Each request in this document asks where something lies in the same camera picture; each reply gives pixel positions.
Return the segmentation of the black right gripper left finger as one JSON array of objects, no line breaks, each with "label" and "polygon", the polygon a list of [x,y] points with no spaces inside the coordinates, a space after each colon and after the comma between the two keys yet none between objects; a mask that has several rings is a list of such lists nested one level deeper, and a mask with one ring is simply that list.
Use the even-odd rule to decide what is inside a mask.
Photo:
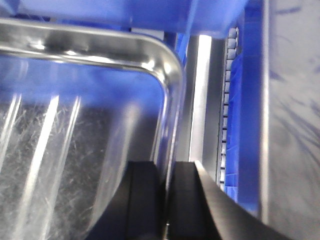
[{"label": "black right gripper left finger", "polygon": [[160,240],[163,186],[151,161],[130,161],[111,201],[88,240]]}]

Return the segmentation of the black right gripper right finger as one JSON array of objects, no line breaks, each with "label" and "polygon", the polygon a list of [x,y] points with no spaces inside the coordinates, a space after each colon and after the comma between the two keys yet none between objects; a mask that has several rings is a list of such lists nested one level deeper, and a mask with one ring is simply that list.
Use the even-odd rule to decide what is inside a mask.
[{"label": "black right gripper right finger", "polygon": [[202,164],[177,161],[170,184],[171,240],[285,240],[225,194]]}]

